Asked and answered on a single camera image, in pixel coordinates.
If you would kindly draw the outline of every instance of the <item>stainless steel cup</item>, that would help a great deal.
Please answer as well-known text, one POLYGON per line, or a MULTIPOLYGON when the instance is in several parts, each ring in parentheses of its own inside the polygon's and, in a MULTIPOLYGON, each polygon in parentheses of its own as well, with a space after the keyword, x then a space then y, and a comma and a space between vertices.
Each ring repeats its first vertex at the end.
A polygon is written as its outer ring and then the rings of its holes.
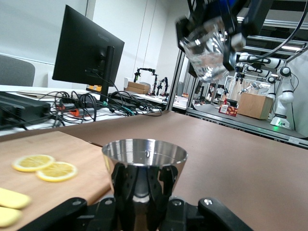
POLYGON ((155 231, 187 159, 174 144, 143 139, 103 147, 123 231, 155 231))

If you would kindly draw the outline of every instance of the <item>wooden box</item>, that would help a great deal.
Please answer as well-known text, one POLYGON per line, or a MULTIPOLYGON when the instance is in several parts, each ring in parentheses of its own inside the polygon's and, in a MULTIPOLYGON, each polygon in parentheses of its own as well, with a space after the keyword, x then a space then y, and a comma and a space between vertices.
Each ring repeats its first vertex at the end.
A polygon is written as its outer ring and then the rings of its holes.
POLYGON ((242 93, 237 114, 256 119, 267 119, 273 105, 273 99, 267 96, 242 93))
POLYGON ((150 86, 148 86, 148 85, 141 84, 141 83, 134 83, 134 82, 128 82, 128 86, 132 87, 132 88, 142 89, 142 90, 150 89, 150 86))
POLYGON ((138 94, 146 94, 149 92, 150 86, 140 83, 128 82, 128 87, 125 90, 132 91, 138 94))

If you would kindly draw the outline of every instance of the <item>cardboard box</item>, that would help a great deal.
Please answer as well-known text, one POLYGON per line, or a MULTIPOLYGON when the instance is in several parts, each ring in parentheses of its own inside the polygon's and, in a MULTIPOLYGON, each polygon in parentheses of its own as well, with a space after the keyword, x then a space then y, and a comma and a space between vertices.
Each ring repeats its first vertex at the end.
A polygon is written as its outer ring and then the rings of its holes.
POLYGON ((220 105, 218 112, 226 114, 226 115, 230 115, 230 116, 236 116, 237 108, 228 106, 226 104, 222 104, 220 105))
POLYGON ((144 85, 144 84, 140 84, 140 83, 134 83, 134 82, 128 82, 128 86, 132 87, 132 88, 138 88, 141 90, 149 90, 150 86, 148 85, 144 85))
POLYGON ((267 119, 273 99, 267 96, 242 93, 238 107, 238 114, 256 119, 267 119))
POLYGON ((138 93, 138 94, 146 94, 146 93, 149 92, 149 89, 143 90, 143 89, 139 89, 139 88, 133 88, 133 87, 130 87, 130 86, 125 88, 125 90, 132 91, 132 92, 135 92, 135 93, 138 93))

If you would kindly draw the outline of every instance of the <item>cutting board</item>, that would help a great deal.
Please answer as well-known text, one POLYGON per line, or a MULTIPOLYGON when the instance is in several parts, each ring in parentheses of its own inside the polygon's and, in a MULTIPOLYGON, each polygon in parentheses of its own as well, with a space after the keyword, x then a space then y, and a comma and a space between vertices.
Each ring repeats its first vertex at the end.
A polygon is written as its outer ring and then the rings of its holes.
POLYGON ((110 190, 109 183, 101 148, 81 139, 54 131, 0 142, 0 187, 32 198, 31 204, 21 210, 23 217, 13 226, 0 230, 17 230, 72 197, 93 204, 110 190), (71 163, 78 168, 78 174, 67 181, 46 182, 35 173, 19 172, 11 167, 15 159, 31 154, 47 154, 57 161, 71 163))

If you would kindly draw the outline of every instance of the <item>screw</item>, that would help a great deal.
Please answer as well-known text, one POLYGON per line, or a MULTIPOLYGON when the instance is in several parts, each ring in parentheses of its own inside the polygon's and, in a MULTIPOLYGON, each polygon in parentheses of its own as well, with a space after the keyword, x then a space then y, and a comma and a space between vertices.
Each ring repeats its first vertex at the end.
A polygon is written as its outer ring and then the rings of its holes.
POLYGON ((211 200, 205 199, 204 203, 206 203, 206 205, 212 205, 213 202, 211 200))
POLYGON ((105 201, 105 205, 111 205, 111 204, 112 204, 112 200, 105 201))
POLYGON ((79 204, 81 204, 81 201, 79 201, 79 200, 74 201, 74 202, 72 203, 72 205, 79 205, 79 204))
POLYGON ((175 206, 180 206, 182 204, 182 202, 175 200, 175 201, 172 202, 172 204, 174 204, 175 206))

